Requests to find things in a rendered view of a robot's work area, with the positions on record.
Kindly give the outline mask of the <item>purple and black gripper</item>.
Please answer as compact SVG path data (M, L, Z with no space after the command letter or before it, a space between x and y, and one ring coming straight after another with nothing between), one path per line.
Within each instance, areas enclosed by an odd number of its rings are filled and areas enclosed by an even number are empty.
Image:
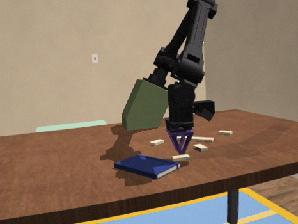
M192 129L194 127L194 122L181 122L181 108L179 105L169 102L168 107L169 107L169 118L165 118L166 131L176 151L178 151L180 155L184 155L185 151L187 150L188 144L194 134L194 131ZM181 136L179 144L177 141L178 136ZM187 136L187 139L182 149L185 136Z

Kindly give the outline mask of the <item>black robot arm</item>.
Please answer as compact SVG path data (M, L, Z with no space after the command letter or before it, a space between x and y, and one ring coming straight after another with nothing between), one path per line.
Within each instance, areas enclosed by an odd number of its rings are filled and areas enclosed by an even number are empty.
M168 91L168 102L175 103L181 108L181 122L193 122L193 113L211 121L215 113L215 102L211 100L194 101L194 91L195 86L197 87L198 83L202 82L205 75L203 71L203 40L207 19L213 19L217 13L217 6L215 0L188 0L186 7L189 8L189 11L170 43L166 47L161 47L155 58L154 65L157 68L148 79L143 78L143 80ZM185 39L187 47L181 54L177 54ZM164 85L168 72L171 72L170 77L180 82L175 81L174 84L170 84L166 88Z

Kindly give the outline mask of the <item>blue notebook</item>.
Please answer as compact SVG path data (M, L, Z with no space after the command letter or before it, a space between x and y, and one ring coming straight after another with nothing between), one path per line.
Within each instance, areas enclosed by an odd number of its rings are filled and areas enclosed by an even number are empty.
M180 163L138 154L114 163L114 167L157 180L179 169Z

